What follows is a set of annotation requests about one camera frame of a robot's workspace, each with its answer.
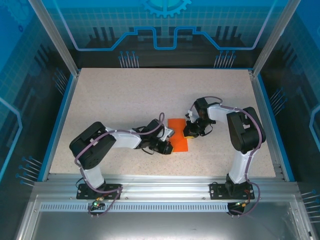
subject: speckled tabletop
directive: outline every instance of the speckled tabletop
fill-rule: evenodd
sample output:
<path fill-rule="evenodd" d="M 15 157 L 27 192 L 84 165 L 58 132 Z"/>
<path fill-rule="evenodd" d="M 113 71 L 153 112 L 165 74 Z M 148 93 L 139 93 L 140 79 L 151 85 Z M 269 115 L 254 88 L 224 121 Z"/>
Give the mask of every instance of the speckled tabletop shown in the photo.
<path fill-rule="evenodd" d="M 251 106 L 258 112 L 245 69 L 83 68 L 50 173 L 79 173 L 69 144 L 93 122 L 131 129 L 145 126 L 160 112 L 166 119 L 184 118 L 197 98 L 209 95 L 222 98 L 226 106 Z M 225 176 L 232 166 L 235 150 L 227 125 L 217 122 L 208 136 L 189 139 L 188 148 L 188 152 L 171 155 L 115 148 L 100 167 L 104 174 Z M 275 176 L 267 142 L 256 154 L 249 173 L 254 177 Z"/>

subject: enclosure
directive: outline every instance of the enclosure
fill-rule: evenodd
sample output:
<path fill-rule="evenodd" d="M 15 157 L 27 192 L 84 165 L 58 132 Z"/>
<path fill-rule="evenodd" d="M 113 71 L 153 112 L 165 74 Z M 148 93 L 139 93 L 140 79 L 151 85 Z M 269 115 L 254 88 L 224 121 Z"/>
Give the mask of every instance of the enclosure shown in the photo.
<path fill-rule="evenodd" d="M 3 239 L 318 239 L 319 9 L 312 0 L 1 1 Z M 211 95 L 254 107 L 265 131 L 249 171 L 261 191 L 252 213 L 231 217 L 236 199 L 211 199 L 235 152 L 217 122 L 187 152 L 110 150 L 100 168 L 123 190 L 91 219 L 92 200 L 76 198 L 71 141 L 96 121 L 132 129 L 160 112 L 184 118 Z"/>

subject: orange paper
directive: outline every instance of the orange paper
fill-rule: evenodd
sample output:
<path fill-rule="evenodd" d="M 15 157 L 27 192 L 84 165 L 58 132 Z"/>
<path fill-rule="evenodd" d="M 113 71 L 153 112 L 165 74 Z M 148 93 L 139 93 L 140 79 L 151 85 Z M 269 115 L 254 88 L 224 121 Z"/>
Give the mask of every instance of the orange paper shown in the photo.
<path fill-rule="evenodd" d="M 173 146 L 173 152 L 188 152 L 188 141 L 184 137 L 184 128 L 186 120 L 184 118 L 168 119 L 168 128 L 174 130 L 174 135 L 170 137 L 170 142 Z"/>

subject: robotic arm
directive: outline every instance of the robotic arm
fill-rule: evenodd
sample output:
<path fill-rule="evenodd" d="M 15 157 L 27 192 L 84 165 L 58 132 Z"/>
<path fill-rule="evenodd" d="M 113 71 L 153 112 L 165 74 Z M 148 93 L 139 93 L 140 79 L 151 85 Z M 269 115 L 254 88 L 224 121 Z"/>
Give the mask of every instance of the robotic arm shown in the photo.
<path fill-rule="evenodd" d="M 97 121 L 70 143 L 69 148 L 74 157 L 96 138 L 107 132 L 110 132 L 110 134 L 95 142 L 78 159 L 83 168 L 86 182 L 94 189 L 102 188 L 102 185 L 105 183 L 99 164 L 110 149 L 130 148 L 144 150 L 145 148 L 149 148 L 164 155 L 171 154 L 173 151 L 168 138 L 173 136 L 175 132 L 164 126 L 158 119 L 152 120 L 147 126 L 131 130 L 113 130 Z"/>
<path fill-rule="evenodd" d="M 230 140 L 236 152 L 231 170 L 226 176 L 225 189 L 230 198 L 235 199 L 242 196 L 244 190 L 250 189 L 246 181 L 245 173 L 249 157 L 259 143 L 258 130 L 250 118 L 244 113 L 234 109 L 224 108 L 217 102 L 208 104 L 204 97 L 198 98 L 194 102 L 194 107 L 197 114 L 194 114 L 191 110 L 186 114 L 188 120 L 183 130 L 184 137 L 197 138 L 198 136 L 206 136 L 212 131 L 205 133 L 207 126 L 215 124 L 216 121 L 228 124 Z M 259 126 L 262 134 L 262 142 L 264 143 L 266 134 L 255 109 L 253 107 L 247 107 L 243 110 L 250 114 Z M 254 152 L 251 159 L 254 158 L 256 153 L 257 151 Z"/>

